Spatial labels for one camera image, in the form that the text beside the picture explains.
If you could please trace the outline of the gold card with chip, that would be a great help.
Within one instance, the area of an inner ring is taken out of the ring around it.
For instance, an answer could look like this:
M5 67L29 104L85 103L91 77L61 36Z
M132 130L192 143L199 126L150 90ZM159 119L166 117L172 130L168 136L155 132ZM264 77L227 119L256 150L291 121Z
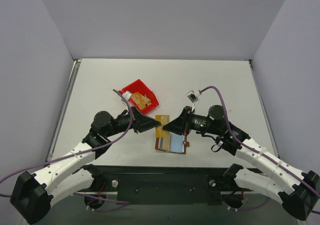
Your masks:
M155 128L155 137L156 138L169 138L171 136L169 131L164 130L164 126L170 122L169 115L156 115L155 119L161 123L160 126Z

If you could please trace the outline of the brown leather card holder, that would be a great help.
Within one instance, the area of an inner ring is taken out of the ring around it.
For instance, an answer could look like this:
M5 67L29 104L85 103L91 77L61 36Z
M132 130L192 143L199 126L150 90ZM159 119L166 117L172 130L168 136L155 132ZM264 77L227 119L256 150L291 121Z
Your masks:
M164 151L158 149L159 138L156 138L155 141L155 150L166 152L166 153L173 153L173 154L186 154L187 146L184 144L185 137L183 135L170 135L170 150Z

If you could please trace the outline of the gold card magnetic stripe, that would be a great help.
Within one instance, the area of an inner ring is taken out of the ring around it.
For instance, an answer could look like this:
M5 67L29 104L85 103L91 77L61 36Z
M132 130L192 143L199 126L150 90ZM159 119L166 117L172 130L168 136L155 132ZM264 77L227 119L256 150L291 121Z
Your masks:
M169 151L171 145L170 137L161 137L159 138L157 148L163 151Z

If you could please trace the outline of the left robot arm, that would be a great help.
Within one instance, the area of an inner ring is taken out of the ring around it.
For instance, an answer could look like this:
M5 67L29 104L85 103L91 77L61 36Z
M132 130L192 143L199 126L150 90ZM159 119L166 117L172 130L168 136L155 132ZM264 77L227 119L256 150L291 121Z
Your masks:
M142 114L134 106L116 118L107 111L98 112L89 133L65 155L66 158L18 176L10 203L28 224L39 222L54 204L67 196L84 189L97 191L102 187L106 178L92 162L109 149L109 137L130 129L143 133L160 125L159 121Z

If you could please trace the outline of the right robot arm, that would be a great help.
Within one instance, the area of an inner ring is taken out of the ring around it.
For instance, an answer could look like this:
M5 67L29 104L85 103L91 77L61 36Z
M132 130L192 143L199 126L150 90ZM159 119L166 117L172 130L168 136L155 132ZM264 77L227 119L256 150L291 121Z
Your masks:
M284 210L300 221L306 221L320 199L320 176L310 170L295 168L268 152L246 132L229 122L224 106L213 105L207 116L197 115L190 106L163 130L188 136L195 131L202 137L215 140L220 150L242 159L263 175L251 172L239 164L233 164L223 177L224 186L249 189L267 196L282 205Z

